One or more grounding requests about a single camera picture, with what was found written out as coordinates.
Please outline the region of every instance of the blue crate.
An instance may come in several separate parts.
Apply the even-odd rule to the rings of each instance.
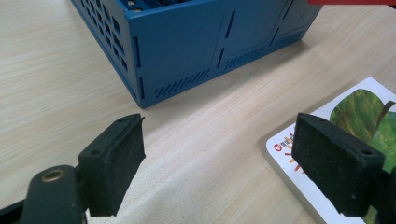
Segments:
[[[306,0],[72,0],[142,108],[301,40]]]

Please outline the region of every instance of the book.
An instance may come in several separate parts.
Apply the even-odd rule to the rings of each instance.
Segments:
[[[343,92],[312,115],[327,119],[386,155],[384,170],[396,166],[396,95],[372,77]],[[319,223],[375,223],[370,207],[366,217],[345,217],[291,157],[295,123],[266,142],[262,153],[313,219]]]

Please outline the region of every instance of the wood grain surface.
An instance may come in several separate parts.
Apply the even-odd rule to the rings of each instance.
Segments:
[[[2,0],[0,207],[141,113],[147,158],[119,214],[90,223],[315,223],[262,149],[366,77],[396,92],[395,24],[390,7],[324,7],[303,41],[142,110],[70,1]]]

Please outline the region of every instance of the wooden table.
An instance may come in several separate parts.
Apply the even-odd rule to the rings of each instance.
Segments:
[[[396,92],[391,7],[324,7],[302,42],[146,110],[70,1],[2,0],[0,21],[0,207],[141,113],[147,158],[118,216],[90,223],[314,223],[266,140],[366,77]]]

